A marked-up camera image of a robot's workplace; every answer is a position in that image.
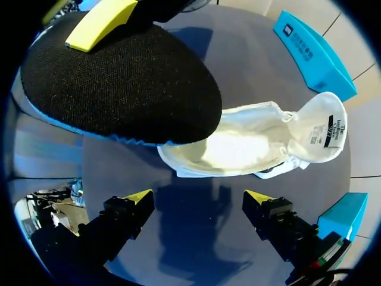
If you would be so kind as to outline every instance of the white tile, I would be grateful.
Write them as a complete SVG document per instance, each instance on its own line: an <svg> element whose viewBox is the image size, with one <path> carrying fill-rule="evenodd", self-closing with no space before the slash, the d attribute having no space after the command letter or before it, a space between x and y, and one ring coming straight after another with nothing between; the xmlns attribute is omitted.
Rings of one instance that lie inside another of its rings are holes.
<svg viewBox="0 0 381 286"><path fill-rule="evenodd" d="M351 179L351 192L367 192L368 203L357 235L372 238L381 218L381 178Z"/></svg>
<svg viewBox="0 0 381 286"><path fill-rule="evenodd" d="M344 14L339 16L324 38L336 51L352 79L376 62L361 33Z"/></svg>
<svg viewBox="0 0 381 286"><path fill-rule="evenodd" d="M273 0L266 16L277 20L282 10L298 17L321 35L340 14L340 9L329 0Z"/></svg>
<svg viewBox="0 0 381 286"><path fill-rule="evenodd" d="M351 176L381 174L381 96L347 110Z"/></svg>
<svg viewBox="0 0 381 286"><path fill-rule="evenodd" d="M381 97L381 72L375 64L361 76L354 80L358 94L344 102L347 110L358 108L359 105Z"/></svg>
<svg viewBox="0 0 381 286"><path fill-rule="evenodd" d="M219 5L239 8L264 15L271 0L220 0Z"/></svg>

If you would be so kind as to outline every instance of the blue foam block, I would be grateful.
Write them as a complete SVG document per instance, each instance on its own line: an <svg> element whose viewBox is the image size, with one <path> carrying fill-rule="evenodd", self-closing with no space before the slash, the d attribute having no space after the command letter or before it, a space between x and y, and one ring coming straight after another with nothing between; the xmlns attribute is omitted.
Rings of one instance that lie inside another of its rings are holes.
<svg viewBox="0 0 381 286"><path fill-rule="evenodd" d="M318 219L320 238L325 238L332 231L342 238L349 236L350 241L360 228L368 201L368 194L347 192L335 205L323 213Z"/></svg>
<svg viewBox="0 0 381 286"><path fill-rule="evenodd" d="M283 10L273 30L291 53L309 88L333 92L341 101L357 94L338 55L309 25Z"/></svg>

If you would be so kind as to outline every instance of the table surface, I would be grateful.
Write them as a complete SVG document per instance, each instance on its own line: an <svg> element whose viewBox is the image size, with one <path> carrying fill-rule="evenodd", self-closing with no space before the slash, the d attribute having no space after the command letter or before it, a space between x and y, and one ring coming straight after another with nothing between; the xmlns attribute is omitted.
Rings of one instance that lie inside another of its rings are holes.
<svg viewBox="0 0 381 286"><path fill-rule="evenodd" d="M209 5L163 27L183 40L214 75L223 108L275 101L297 111L309 90L274 22L244 10ZM333 161L311 164L269 180L254 175L177 178L156 148L84 138L83 189L90 219L113 195L154 190L153 212L136 241L108 266L146 286L284 285L293 269L261 241L242 212L245 189L284 196L309 223L349 190L348 140Z"/></svg>

